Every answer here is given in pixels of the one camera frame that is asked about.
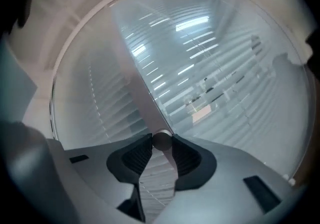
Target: fluorescent light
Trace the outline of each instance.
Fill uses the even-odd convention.
[[[146,50],[146,47],[144,44],[140,44],[137,48],[135,48],[132,51],[132,54],[134,57],[137,57],[138,55],[140,55],[141,53],[143,53]]]
[[[162,93],[158,98],[162,97],[163,95],[167,94],[168,92],[170,92],[170,90],[167,90],[165,93]]]
[[[149,13],[148,15],[143,16],[142,18],[140,18],[139,21],[141,21],[141,20],[143,20],[144,18],[149,17],[149,16],[151,16],[151,15],[152,15],[152,13]]]
[[[208,20],[209,20],[209,16],[204,16],[204,17],[200,17],[200,18],[194,18],[194,19],[191,19],[189,21],[186,21],[186,22],[180,23],[178,25],[175,25],[175,31],[181,31],[181,30],[190,28],[192,26],[208,22]]]
[[[146,74],[146,75],[149,76],[152,72],[156,71],[157,69],[158,69],[158,67],[155,68],[154,70],[152,70],[150,73],[148,73],[148,74]]]
[[[125,39],[128,39],[129,37],[131,37],[134,33],[131,33],[130,35],[128,35]]]
[[[157,81],[159,78],[162,78],[163,76],[164,76],[163,74],[159,75],[157,78],[153,79],[153,80],[151,81],[151,83]]]
[[[189,35],[192,35],[192,34],[195,34],[195,33],[200,32],[200,31],[202,31],[202,30],[206,30],[206,29],[210,29],[210,28],[211,28],[211,26],[205,26],[205,27],[203,27],[203,28],[197,29],[197,30],[192,31],[192,32],[190,32],[190,33],[188,33],[188,34],[185,34],[185,35],[183,35],[183,36],[180,36],[180,38],[185,38],[185,37],[187,37],[187,36],[189,36]]]
[[[153,61],[151,61],[149,64],[145,65],[142,69],[144,69],[144,68],[148,67],[150,64],[152,64],[152,63],[154,63],[154,62],[155,62],[154,60],[153,60]]]
[[[188,80],[189,80],[189,78],[187,78],[186,80],[183,80],[181,83],[178,83],[178,86],[183,84],[185,81],[188,81]]]
[[[155,25],[158,25],[158,24],[160,24],[160,23],[162,23],[162,22],[165,22],[165,21],[167,21],[167,20],[169,20],[169,18],[162,19],[162,20],[160,20],[160,21],[152,24],[150,27],[153,27],[153,26],[155,26]]]
[[[192,56],[190,57],[190,59],[193,59],[193,58],[199,56],[200,54],[203,54],[203,53],[205,53],[205,52],[207,52],[207,51],[209,51],[209,50],[217,47],[218,45],[219,45],[219,44],[214,44],[214,45],[212,45],[212,46],[210,46],[210,47],[208,47],[208,48],[206,48],[206,49],[204,49],[204,50],[201,50],[201,51],[199,51],[198,53],[196,53],[195,55],[192,55]]]
[[[163,82],[162,84],[160,84],[160,85],[158,85],[156,88],[154,88],[154,90],[159,89],[161,86],[163,86],[163,85],[165,85],[165,84],[166,84],[166,82]]]
[[[190,43],[190,42],[192,42],[193,40],[196,40],[196,39],[199,39],[199,38],[205,37],[205,36],[207,36],[207,35],[210,35],[210,34],[212,34],[212,33],[213,33],[213,31],[210,31],[210,32],[207,32],[207,33],[201,34],[201,35],[199,35],[199,36],[197,36],[197,37],[195,37],[195,38],[192,38],[192,39],[191,39],[191,40],[189,40],[189,41],[184,42],[184,43],[183,43],[183,45],[185,45],[185,44],[187,44],[187,43]]]
[[[203,44],[208,43],[208,42],[210,42],[210,41],[212,41],[212,40],[215,40],[215,39],[216,39],[215,37],[212,37],[212,38],[210,38],[210,39],[208,39],[208,40],[205,40],[205,41],[203,41],[203,42],[201,42],[201,43],[198,43],[198,44],[196,44],[195,46],[193,46],[193,47],[189,48],[188,50],[186,50],[186,52],[189,52],[190,50],[192,50],[192,49],[194,49],[194,48],[196,48],[196,47],[198,47],[198,46],[202,46]]]
[[[178,73],[178,75],[180,75],[180,74],[182,74],[183,72],[185,72],[185,71],[187,71],[187,70],[189,70],[189,69],[193,68],[193,66],[194,66],[194,65],[195,65],[195,64],[192,64],[192,65],[190,65],[190,66],[186,67],[184,70],[180,71],[180,72]]]
[[[148,55],[147,57],[144,57],[142,60],[140,60],[138,63],[144,61],[146,58],[150,57],[150,55]]]

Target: black slot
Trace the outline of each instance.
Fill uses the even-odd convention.
[[[244,178],[243,181],[264,213],[271,211],[281,203],[281,200],[258,176]]]
[[[85,155],[85,154],[69,158],[71,164],[74,164],[74,163],[77,163],[77,162],[81,162],[81,161],[87,160],[87,159],[89,159],[89,157],[87,155]]]

